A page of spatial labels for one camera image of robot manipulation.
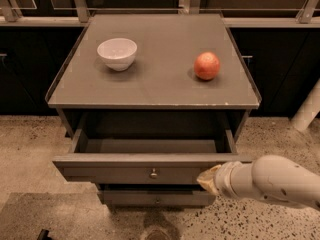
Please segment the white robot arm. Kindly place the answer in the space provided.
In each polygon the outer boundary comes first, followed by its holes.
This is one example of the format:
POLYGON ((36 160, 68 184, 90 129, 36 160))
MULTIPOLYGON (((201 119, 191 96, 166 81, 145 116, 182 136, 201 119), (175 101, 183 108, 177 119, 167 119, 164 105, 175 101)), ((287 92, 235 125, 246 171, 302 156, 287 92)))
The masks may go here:
POLYGON ((320 211, 320 176, 281 156, 216 165, 197 177, 214 196, 320 211))

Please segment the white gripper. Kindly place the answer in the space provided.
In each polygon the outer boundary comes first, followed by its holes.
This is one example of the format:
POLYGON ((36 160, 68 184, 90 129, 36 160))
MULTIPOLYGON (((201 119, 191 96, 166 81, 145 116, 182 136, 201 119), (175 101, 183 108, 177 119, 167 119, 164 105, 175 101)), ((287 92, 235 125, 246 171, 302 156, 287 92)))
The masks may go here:
POLYGON ((227 162, 201 172, 197 182, 214 196, 220 193, 226 198, 251 198, 254 196, 251 169, 251 163, 227 162))

